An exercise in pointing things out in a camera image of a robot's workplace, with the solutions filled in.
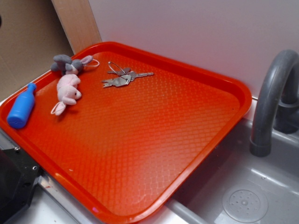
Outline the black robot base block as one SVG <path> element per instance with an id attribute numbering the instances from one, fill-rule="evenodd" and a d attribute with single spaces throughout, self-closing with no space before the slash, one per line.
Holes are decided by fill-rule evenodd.
<path id="1" fill-rule="evenodd" d="M 22 148 L 0 151 L 0 222 L 8 224 L 32 202 L 41 167 Z"/>

